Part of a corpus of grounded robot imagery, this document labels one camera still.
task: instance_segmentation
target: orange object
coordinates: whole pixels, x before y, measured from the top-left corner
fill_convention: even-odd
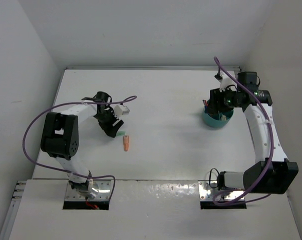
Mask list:
[[[127,152],[129,150],[129,146],[130,146],[128,135],[123,136],[123,144],[124,144],[124,151]]]
[[[91,207],[92,209],[98,209],[98,207],[97,207],[97,205],[95,205],[95,204],[90,204],[87,200],[85,200],[85,204],[86,204],[86,206],[89,206],[89,207]]]

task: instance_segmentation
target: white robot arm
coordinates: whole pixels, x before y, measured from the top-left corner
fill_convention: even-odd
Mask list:
[[[68,173],[69,183],[73,189],[86,198],[94,198],[92,180],[76,176],[92,176],[82,160],[76,155],[79,147],[79,124],[90,117],[98,120],[100,127],[106,135],[114,138],[123,121],[118,117],[129,113],[129,109],[123,105],[88,104],[90,102],[109,103],[111,97],[105,92],[97,92],[94,97],[86,97],[83,104],[73,106],[62,112],[50,112],[46,115],[43,128],[41,149],[58,161]]]
[[[270,153],[270,136],[267,124],[271,124],[273,131],[273,158],[262,180],[251,193],[283,194],[298,173],[296,163],[289,162],[279,142],[272,116],[272,100],[267,90],[259,90],[256,72],[240,72],[238,81],[249,89],[262,103],[270,120],[267,120],[255,100],[246,92],[231,90],[230,80],[225,74],[215,76],[220,82],[220,88],[210,91],[210,101],[206,113],[225,113],[234,107],[242,108],[251,132],[255,151],[255,165],[244,172],[221,172],[217,178],[219,190],[248,189],[258,178]]]

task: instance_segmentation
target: cable tie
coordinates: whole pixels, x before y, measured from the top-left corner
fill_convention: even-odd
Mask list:
[[[272,120],[267,120],[267,119],[263,123],[274,125],[274,122]]]
[[[87,102],[85,102],[84,100],[81,100],[81,103],[82,103],[83,105],[86,105],[86,106],[89,105],[89,104],[88,104]]]

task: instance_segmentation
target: red wire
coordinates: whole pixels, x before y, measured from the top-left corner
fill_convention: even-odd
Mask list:
[[[98,208],[97,205],[95,205],[95,204],[90,204],[87,200],[85,200],[85,204],[86,204],[86,206],[89,206],[89,207],[91,207],[92,209],[97,209],[97,208]]]

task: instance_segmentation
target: teal bowl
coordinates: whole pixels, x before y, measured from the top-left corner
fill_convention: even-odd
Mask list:
[[[231,117],[233,116],[233,112],[234,111],[232,110],[232,111],[228,111],[227,113],[224,113],[224,114],[220,113],[220,116],[218,114],[210,116],[209,114],[205,113],[205,108],[204,108],[203,112],[202,112],[202,118],[206,125],[213,127],[215,129],[220,129],[220,128],[224,127],[230,121]],[[225,121],[219,120],[222,115],[226,116]]]

